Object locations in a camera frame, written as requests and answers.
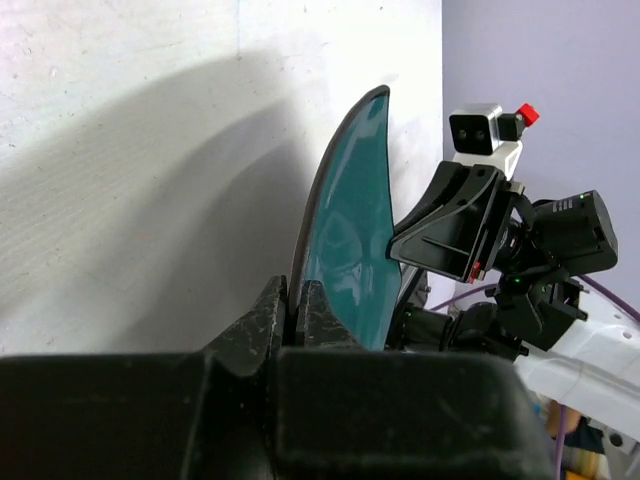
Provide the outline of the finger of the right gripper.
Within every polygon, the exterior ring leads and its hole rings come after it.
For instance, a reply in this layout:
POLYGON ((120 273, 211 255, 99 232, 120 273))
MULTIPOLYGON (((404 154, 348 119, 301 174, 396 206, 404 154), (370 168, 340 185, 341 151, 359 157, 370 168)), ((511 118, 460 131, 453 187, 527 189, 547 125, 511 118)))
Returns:
POLYGON ((443 161, 414 209, 394 228, 387 256, 470 283, 489 270, 503 222, 503 172, 443 161))

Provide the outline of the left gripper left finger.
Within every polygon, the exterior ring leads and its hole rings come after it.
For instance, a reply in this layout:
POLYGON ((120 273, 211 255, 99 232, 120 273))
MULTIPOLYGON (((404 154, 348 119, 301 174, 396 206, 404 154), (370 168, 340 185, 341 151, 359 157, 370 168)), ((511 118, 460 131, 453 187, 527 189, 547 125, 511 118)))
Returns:
POLYGON ((286 280, 203 348, 1 361, 5 479, 272 479, 266 368, 286 280))

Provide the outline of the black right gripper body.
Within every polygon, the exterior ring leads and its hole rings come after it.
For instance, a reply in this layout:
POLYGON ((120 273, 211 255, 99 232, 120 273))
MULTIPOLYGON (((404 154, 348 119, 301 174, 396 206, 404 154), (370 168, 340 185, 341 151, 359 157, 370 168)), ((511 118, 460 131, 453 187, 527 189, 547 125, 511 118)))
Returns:
POLYGON ((532 202, 523 184, 504 184, 495 197, 485 224, 485 238, 474 261, 469 282, 483 280, 490 270, 514 275, 526 269, 522 256, 535 222, 532 202))

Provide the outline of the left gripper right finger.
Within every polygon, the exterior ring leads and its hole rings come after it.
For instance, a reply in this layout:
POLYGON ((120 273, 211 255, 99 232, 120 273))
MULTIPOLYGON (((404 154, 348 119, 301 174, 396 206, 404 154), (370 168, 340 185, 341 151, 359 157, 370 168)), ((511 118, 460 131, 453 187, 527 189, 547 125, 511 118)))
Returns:
POLYGON ((273 457, 286 479, 550 479, 546 434, 512 365, 360 347, 304 284, 297 344, 274 365, 273 457))

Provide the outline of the teal square plate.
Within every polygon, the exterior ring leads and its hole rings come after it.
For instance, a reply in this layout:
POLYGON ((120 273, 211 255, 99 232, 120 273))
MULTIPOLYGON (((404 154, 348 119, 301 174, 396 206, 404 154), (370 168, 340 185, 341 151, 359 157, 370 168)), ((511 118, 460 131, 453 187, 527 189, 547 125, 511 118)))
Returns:
POLYGON ((387 257, 394 233, 388 123, 390 89, 367 92, 329 141, 306 202, 289 280, 289 308, 305 282, 322 284, 329 307, 365 348, 380 351, 400 293, 399 264, 387 257))

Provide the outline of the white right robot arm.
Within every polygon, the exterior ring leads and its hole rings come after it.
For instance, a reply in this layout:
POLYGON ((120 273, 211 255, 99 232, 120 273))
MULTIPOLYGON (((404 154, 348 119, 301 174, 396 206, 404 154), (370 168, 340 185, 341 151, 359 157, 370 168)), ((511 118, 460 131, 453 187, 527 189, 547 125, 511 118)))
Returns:
POLYGON ((512 361, 529 389, 638 452, 639 316, 592 279, 618 260, 598 192, 531 201, 494 166, 445 161, 388 253, 463 283, 498 272, 482 302, 445 318, 440 349, 512 361))

